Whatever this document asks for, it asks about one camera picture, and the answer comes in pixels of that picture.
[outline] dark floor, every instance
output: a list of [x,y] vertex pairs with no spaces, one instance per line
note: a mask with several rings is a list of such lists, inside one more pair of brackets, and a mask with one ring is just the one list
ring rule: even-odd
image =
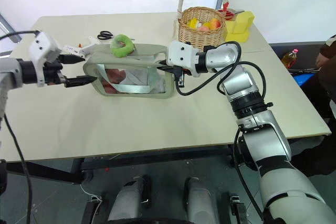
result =
[[[303,148],[318,144],[318,138],[308,138],[292,144],[294,154]],[[58,169],[70,170],[71,160],[44,161],[40,164]],[[243,176],[261,206],[258,175],[242,167]],[[238,194],[246,204],[250,223],[261,223],[250,205],[250,201],[234,169],[229,165],[229,157],[209,157],[202,159],[172,161],[157,164],[137,165],[94,170],[93,179],[82,184],[93,194],[103,196],[103,204],[95,224],[106,221],[113,201],[121,187],[134,176],[148,174],[153,180],[152,201],[149,210],[143,210],[143,217],[171,217],[185,219],[182,207],[184,181],[187,177],[200,178],[217,201],[221,223],[235,223],[228,209],[229,194]],[[336,210],[336,172],[329,176],[313,176],[311,181],[325,198],[327,204]],[[32,179],[33,183],[33,224],[40,223],[80,223],[89,196],[79,185]],[[25,177],[8,176],[7,191],[0,197],[0,217],[8,224],[23,224],[26,221],[27,189]]]

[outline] white tabletop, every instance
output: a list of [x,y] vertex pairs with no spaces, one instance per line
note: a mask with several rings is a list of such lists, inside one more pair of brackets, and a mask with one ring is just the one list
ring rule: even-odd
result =
[[[168,45],[174,13],[42,17],[33,29],[42,29],[62,47],[86,45],[101,30],[126,34],[135,43]],[[28,60],[27,35],[11,54]],[[267,80],[265,102],[288,138],[322,135],[329,128],[277,56],[252,25],[242,44],[242,60],[259,65]],[[82,75],[82,63],[65,65],[67,77]],[[261,79],[251,69],[260,89]],[[206,80],[186,77],[185,91]],[[116,98],[98,94],[92,85],[37,88],[25,85],[8,94],[6,113],[27,160],[83,157],[233,142],[236,120],[226,98],[211,82],[193,95],[175,93],[169,99]],[[9,132],[2,124],[0,157],[19,160]]]

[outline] wicker basket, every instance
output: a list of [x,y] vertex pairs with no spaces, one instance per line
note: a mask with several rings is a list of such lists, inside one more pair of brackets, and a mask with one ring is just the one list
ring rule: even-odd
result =
[[[191,7],[182,12],[183,0],[179,0],[177,9],[178,40],[182,42],[190,42],[196,48],[203,50],[204,46],[219,46],[224,42],[225,16],[214,9],[207,7]],[[226,13],[228,0],[223,0],[223,10]],[[217,18],[221,26],[214,30],[197,31],[196,29],[187,27],[186,23],[197,18],[200,23],[208,22],[212,18]]]

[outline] transparent bag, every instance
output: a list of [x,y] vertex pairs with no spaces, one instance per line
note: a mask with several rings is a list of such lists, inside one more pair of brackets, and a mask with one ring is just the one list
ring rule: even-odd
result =
[[97,77],[92,85],[102,95],[165,99],[174,89],[172,74],[157,69],[166,55],[166,46],[134,44],[132,53],[117,58],[109,45],[96,45],[83,70]]

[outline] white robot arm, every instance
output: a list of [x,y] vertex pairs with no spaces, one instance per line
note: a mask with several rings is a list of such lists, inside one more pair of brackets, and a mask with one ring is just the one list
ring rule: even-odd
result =
[[188,94],[180,91],[184,86],[184,72],[198,77],[201,73],[222,71],[223,82],[219,84],[243,133],[238,139],[238,149],[245,163],[260,174],[264,216],[270,219],[265,217],[265,223],[276,219],[277,223],[286,224],[336,223],[335,214],[310,180],[290,164],[288,141],[267,109],[272,104],[264,103],[265,94],[260,95],[251,74],[238,65],[240,53],[236,42],[199,52],[189,44],[173,41],[166,64],[174,68],[176,88],[183,95]]
[[67,78],[61,73],[63,64],[85,61],[75,55],[61,55],[56,42],[44,32],[36,31],[34,42],[29,47],[31,61],[22,59],[0,58],[0,125],[5,114],[7,93],[23,84],[36,83],[38,87],[45,84],[63,83],[66,88],[91,83],[96,80],[92,76]]

